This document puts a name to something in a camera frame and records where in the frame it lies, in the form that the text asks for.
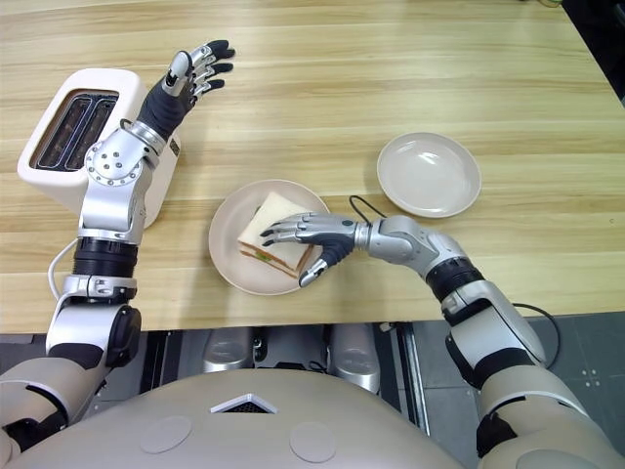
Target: bread slice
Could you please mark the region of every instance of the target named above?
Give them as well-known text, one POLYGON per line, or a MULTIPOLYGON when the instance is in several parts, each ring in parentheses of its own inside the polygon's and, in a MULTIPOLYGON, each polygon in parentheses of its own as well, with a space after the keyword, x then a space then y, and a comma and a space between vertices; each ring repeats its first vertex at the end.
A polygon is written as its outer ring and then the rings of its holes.
POLYGON ((261 233, 283 218, 308 212, 311 210, 293 203, 276 192, 270 192, 252 221, 238 237, 239 251, 244 256, 253 257, 293 278, 298 278, 313 247, 296 242, 277 242, 265 247, 263 242, 266 239, 261 237, 261 233))

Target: plate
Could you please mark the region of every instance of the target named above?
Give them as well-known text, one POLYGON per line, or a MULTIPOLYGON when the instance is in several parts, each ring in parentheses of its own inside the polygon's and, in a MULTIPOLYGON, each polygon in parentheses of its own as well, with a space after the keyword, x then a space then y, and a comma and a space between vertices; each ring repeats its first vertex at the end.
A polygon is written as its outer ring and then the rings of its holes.
POLYGON ((399 208, 430 218, 466 210, 481 189, 473 155, 447 137, 426 132, 388 142, 378 157, 378 180, 399 208))
MULTIPOLYGON (((329 213, 323 200, 313 191, 301 184, 279 179, 249 184, 224 200, 215 212, 208 232, 208 250, 213 264, 223 278, 233 286, 254 295, 282 295, 300 288, 296 278, 246 257, 238 250, 236 239, 270 192, 277 192, 313 212, 329 213)), ((316 246, 305 268, 320 255, 321 247, 316 246)))

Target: wooden table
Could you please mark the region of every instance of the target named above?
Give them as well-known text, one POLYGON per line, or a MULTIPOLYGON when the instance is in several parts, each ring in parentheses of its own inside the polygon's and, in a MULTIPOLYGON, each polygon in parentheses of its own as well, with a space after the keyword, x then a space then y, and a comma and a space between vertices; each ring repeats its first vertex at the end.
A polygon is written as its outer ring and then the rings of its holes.
POLYGON ((562 9, 54 3, 0 7, 0 332, 47 330, 55 302, 45 271, 75 237, 76 217, 16 173, 58 87, 88 66, 129 68, 151 84, 178 49, 214 38, 236 47, 236 69, 180 129, 183 155, 135 274, 145 329, 439 318, 419 278, 362 253, 305 290, 264 298, 228 286, 206 249, 224 197, 260 179, 300 182, 337 212, 350 213, 357 193, 398 213, 375 162, 386 141, 411 131, 446 134, 476 156, 477 203, 423 222, 455 236, 512 300, 554 314, 625 305, 625 110, 562 9))

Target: black cable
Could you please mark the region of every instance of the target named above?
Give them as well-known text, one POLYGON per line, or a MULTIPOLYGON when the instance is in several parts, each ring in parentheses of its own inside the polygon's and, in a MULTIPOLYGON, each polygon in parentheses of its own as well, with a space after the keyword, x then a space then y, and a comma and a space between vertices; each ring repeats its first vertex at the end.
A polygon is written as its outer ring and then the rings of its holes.
POLYGON ((556 352, 554 353, 554 357, 551 359, 549 364, 546 365, 547 369, 551 369, 551 367, 554 364, 556 364, 556 360, 558 359, 558 355, 560 354, 560 346, 561 346, 561 343, 563 341, 563 335, 562 335, 562 332, 560 331, 560 326, 556 322, 556 318, 551 316, 545 310, 541 310, 537 306, 527 305, 525 303, 513 303, 512 306, 514 306, 516 308, 526 308, 528 310, 535 311, 536 313, 540 313, 545 318, 547 318, 551 322, 551 324, 554 326, 554 329, 556 330, 556 338, 557 338, 557 341, 556 341, 556 352))
POLYGON ((321 363, 316 362, 315 360, 311 360, 309 362, 309 369, 310 371, 314 371, 317 373, 328 374, 328 369, 325 366, 323 366, 321 363))
POLYGON ((354 200, 359 200, 362 203, 364 203, 367 207, 369 207, 371 210, 373 210, 375 213, 377 213, 378 215, 380 215, 382 218, 387 218, 387 216, 382 213, 380 210, 378 210, 377 208, 375 208, 373 205, 371 205, 369 202, 367 202, 364 198, 362 198, 360 195, 350 195, 350 205, 352 206, 352 209, 354 210, 355 213, 357 213, 358 215, 360 215, 360 218, 362 218, 362 220, 364 220, 364 222, 367 225, 371 225, 371 222, 369 221, 369 219, 367 217, 364 216, 364 214, 360 211, 360 209, 358 207, 355 206, 354 200))

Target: cable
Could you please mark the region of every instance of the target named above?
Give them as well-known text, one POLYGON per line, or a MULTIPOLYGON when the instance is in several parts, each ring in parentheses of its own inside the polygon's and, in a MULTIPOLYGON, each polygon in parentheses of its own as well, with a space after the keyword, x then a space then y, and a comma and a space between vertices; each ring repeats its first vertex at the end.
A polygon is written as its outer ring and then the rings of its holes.
POLYGON ((354 210, 355 213, 357 213, 360 218, 362 218, 362 220, 364 220, 364 222, 367 225, 371 225, 371 222, 369 221, 369 219, 367 217, 364 216, 364 214, 360 211, 360 209, 358 207, 355 206, 354 200, 359 200, 362 203, 364 203, 367 207, 369 207, 371 210, 373 210, 375 213, 377 213, 378 215, 380 215, 382 218, 387 218, 387 216, 382 213, 380 210, 378 210, 377 208, 375 208, 373 205, 371 205, 369 202, 367 202, 364 198, 362 198, 360 195, 350 195, 350 205, 352 206, 352 209, 354 210))
POLYGON ((50 290, 52 291, 52 294, 55 296, 56 300, 59 300, 59 297, 61 295, 59 294, 59 291, 57 290, 57 285, 55 284, 55 268, 57 267, 59 261, 65 256, 65 254, 67 254, 67 251, 74 247, 77 242, 78 238, 75 238, 71 241, 70 244, 64 247, 62 251, 57 254, 57 257, 52 260, 52 262, 50 263, 50 267, 48 268, 48 284, 50 284, 50 290))
POLYGON ((563 341, 563 335, 562 335, 562 332, 560 331, 560 326, 556 322, 556 318, 551 316, 545 310, 541 310, 537 306, 527 305, 525 303, 513 303, 512 306, 514 306, 516 308, 526 308, 528 310, 535 311, 536 313, 540 313, 545 318, 547 318, 551 322, 551 324, 554 326, 554 329, 556 330, 556 338, 557 338, 557 340, 556 340, 556 352, 554 353, 554 357, 551 359, 549 364, 546 365, 547 369, 551 369, 551 367, 554 364, 556 364, 556 360, 558 359, 558 355, 560 354, 560 346, 561 346, 562 341, 563 341))
POLYGON ((309 370, 315 371, 317 373, 328 374, 328 369, 325 366, 323 366, 321 363, 315 360, 311 360, 309 362, 309 370))

